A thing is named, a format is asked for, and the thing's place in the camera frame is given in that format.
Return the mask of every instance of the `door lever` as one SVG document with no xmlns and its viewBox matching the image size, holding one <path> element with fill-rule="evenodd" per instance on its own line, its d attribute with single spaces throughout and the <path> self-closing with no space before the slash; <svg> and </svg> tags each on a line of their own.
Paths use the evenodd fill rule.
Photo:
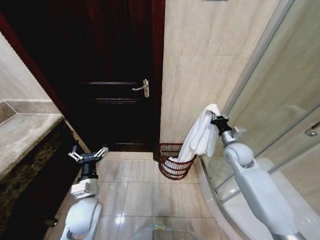
<svg viewBox="0 0 320 240">
<path fill-rule="evenodd" d="M 147 79 L 143 80 L 143 86 L 138 88 L 132 88 L 133 91 L 139 91 L 142 89 L 144 90 L 144 96 L 148 98 L 150 93 L 149 93 L 149 81 Z"/>
</svg>

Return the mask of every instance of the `red wicker basket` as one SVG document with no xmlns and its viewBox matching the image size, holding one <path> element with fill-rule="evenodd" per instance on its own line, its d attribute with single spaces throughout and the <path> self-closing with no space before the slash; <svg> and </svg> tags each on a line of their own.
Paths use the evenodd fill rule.
<svg viewBox="0 0 320 240">
<path fill-rule="evenodd" d="M 186 162 L 169 160 L 169 157 L 178 157 L 181 147 L 182 143 L 161 143 L 159 145 L 159 170 L 168 179 L 183 179 L 196 159 L 195 155 L 190 161 Z"/>
</svg>

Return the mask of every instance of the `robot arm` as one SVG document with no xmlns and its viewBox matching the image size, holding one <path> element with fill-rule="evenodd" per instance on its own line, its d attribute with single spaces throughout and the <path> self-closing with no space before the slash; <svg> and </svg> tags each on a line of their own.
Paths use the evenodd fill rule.
<svg viewBox="0 0 320 240">
<path fill-rule="evenodd" d="M 98 152 L 76 153 L 77 145 L 69 153 L 77 163 L 81 164 L 81 176 L 77 184 L 72 185 L 71 194 L 79 200 L 67 214 L 61 240 L 74 240 L 74 236 L 85 236 L 85 240 L 93 240 L 102 214 L 103 205 L 95 198 L 99 193 L 96 163 L 109 151 L 102 147 Z"/>
<path fill-rule="evenodd" d="M 269 229 L 273 239 L 305 240 L 295 226 L 291 206 L 269 173 L 260 168 L 251 148 L 239 143 L 239 137 L 245 129 L 232 129 L 227 124 L 228 120 L 222 114 L 214 116 L 211 123 L 219 130 L 224 158 L 233 169 L 235 181 L 252 213 Z"/>
</svg>

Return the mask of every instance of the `white towel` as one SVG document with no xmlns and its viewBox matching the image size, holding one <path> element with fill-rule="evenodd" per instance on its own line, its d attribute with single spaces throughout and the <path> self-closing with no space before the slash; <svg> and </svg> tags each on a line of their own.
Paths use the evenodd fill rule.
<svg viewBox="0 0 320 240">
<path fill-rule="evenodd" d="M 218 128 L 210 123 L 212 114 L 220 116 L 216 104 L 210 104 L 202 111 L 186 136 L 178 158 L 170 157 L 171 161 L 185 163 L 195 155 L 213 156 L 218 138 Z"/>
</svg>

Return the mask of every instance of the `glass shower door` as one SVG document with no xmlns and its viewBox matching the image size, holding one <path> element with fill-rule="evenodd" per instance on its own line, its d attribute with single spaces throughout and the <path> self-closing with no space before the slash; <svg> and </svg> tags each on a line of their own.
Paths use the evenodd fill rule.
<svg viewBox="0 0 320 240">
<path fill-rule="evenodd" d="M 252 148 L 294 209 L 307 239 L 320 239 L 320 134 L 305 131 L 320 121 L 320 1 L 295 0 L 230 112 L 230 126 L 244 126 Z M 203 156 L 221 204 L 252 239 L 271 235 L 250 211 L 217 144 Z"/>
</svg>

